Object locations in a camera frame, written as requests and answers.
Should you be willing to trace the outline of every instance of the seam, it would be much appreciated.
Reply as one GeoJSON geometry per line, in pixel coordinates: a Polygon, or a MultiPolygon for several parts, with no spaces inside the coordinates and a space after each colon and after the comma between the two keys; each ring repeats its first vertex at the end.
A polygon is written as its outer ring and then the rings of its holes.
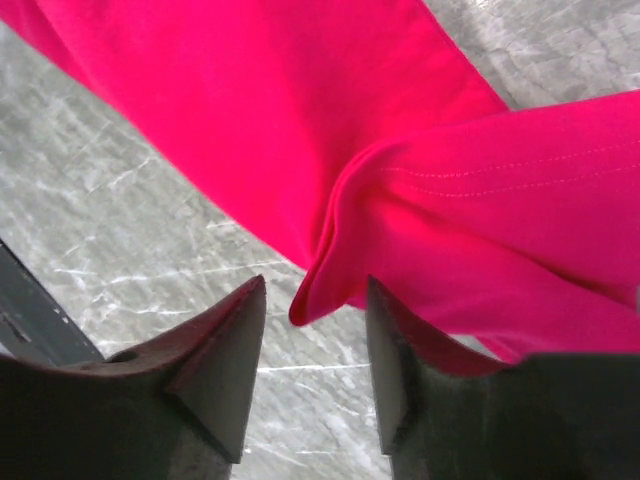
{"type": "Polygon", "coordinates": [[[434,195],[434,196],[438,196],[438,197],[446,197],[446,198],[470,198],[470,197],[481,197],[481,196],[485,196],[485,195],[491,195],[491,194],[495,194],[495,193],[503,193],[503,192],[510,192],[510,191],[514,191],[514,190],[525,190],[525,189],[533,189],[533,188],[540,188],[540,187],[548,187],[548,186],[552,186],[552,185],[561,185],[561,184],[565,184],[565,183],[573,183],[573,182],[578,182],[581,180],[587,180],[590,178],[596,178],[596,177],[601,177],[603,175],[607,175],[607,174],[613,174],[613,173],[620,173],[620,172],[628,172],[631,170],[636,170],[640,168],[640,163],[636,163],[634,165],[627,165],[625,167],[618,167],[618,168],[613,168],[610,170],[601,170],[599,172],[593,172],[593,173],[588,173],[585,175],[580,175],[578,177],[570,177],[570,178],[561,178],[558,180],[550,180],[547,182],[540,182],[540,183],[528,183],[528,184],[523,184],[523,185],[512,185],[510,187],[504,187],[504,188],[496,188],[494,190],[484,190],[484,191],[480,191],[480,192],[470,192],[470,193],[445,193],[445,192],[436,192],[433,190],[427,190],[424,188],[419,188],[415,185],[410,185],[408,183],[404,183],[404,182],[400,182],[403,186],[411,189],[411,190],[415,190],[417,192],[421,192],[421,193],[426,193],[429,195],[434,195]]]}
{"type": "Polygon", "coordinates": [[[640,140],[635,140],[633,142],[627,142],[627,143],[619,143],[617,145],[610,145],[608,147],[601,147],[601,148],[594,148],[591,150],[586,150],[583,152],[578,152],[578,153],[572,153],[569,155],[560,155],[560,156],[555,156],[555,157],[547,157],[547,158],[541,158],[538,160],[531,160],[528,162],[521,162],[521,163],[508,163],[505,165],[495,165],[492,167],[487,167],[487,168],[482,168],[479,170],[471,170],[468,172],[459,172],[459,173],[421,173],[421,172],[416,172],[414,170],[408,170],[408,169],[404,169],[404,168],[400,168],[400,167],[387,167],[387,168],[382,168],[381,171],[383,172],[396,172],[396,173],[404,173],[406,175],[411,175],[413,177],[419,177],[419,178],[435,178],[435,179],[448,179],[448,178],[462,178],[462,177],[469,177],[471,175],[477,175],[477,174],[481,174],[481,173],[487,173],[487,172],[494,172],[494,171],[498,171],[498,170],[506,170],[506,169],[517,169],[517,168],[522,168],[522,167],[527,167],[530,165],[538,165],[541,163],[550,163],[550,162],[559,162],[562,160],[568,160],[570,158],[578,158],[578,157],[582,157],[585,155],[591,155],[593,153],[602,153],[602,152],[608,152],[611,150],[616,150],[616,149],[621,149],[621,148],[628,148],[628,147],[634,147],[636,145],[640,144],[640,140]]]}

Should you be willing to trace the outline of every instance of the red fabric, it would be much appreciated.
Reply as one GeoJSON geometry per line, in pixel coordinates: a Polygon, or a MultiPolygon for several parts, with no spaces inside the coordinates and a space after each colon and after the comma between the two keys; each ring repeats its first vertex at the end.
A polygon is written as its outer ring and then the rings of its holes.
{"type": "Polygon", "coordinates": [[[309,273],[507,361],[640,351],[640,92],[524,112],[420,0],[1,0],[28,42],[309,273]]]}

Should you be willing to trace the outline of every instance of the marble surface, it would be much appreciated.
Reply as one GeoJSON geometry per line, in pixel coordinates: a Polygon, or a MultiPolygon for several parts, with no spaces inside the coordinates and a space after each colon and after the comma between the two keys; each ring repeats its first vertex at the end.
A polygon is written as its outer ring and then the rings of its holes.
{"type": "MultiPolygon", "coordinates": [[[[638,0],[427,0],[513,108],[640,87],[638,0]]],[[[238,479],[388,479],[364,324],[286,312],[302,272],[228,220],[118,114],[0,25],[0,238],[105,354],[251,275],[268,324],[238,479]]]]}

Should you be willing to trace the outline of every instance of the garment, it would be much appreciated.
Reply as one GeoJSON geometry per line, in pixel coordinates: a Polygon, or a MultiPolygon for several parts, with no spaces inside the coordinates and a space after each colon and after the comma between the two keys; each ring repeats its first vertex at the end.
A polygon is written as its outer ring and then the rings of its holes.
{"type": "Polygon", "coordinates": [[[3,0],[0,18],[308,270],[295,325],[362,307],[372,274],[509,362],[640,350],[640,92],[510,112],[420,0],[3,0]]]}

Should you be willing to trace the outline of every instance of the pink cloth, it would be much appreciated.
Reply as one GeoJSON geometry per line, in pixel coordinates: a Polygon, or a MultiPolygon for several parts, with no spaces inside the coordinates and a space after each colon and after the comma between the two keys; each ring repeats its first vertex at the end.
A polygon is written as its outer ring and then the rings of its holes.
{"type": "Polygon", "coordinates": [[[309,270],[294,324],[363,306],[373,274],[507,361],[640,351],[640,92],[509,112],[420,0],[2,0],[0,18],[309,270]]]}

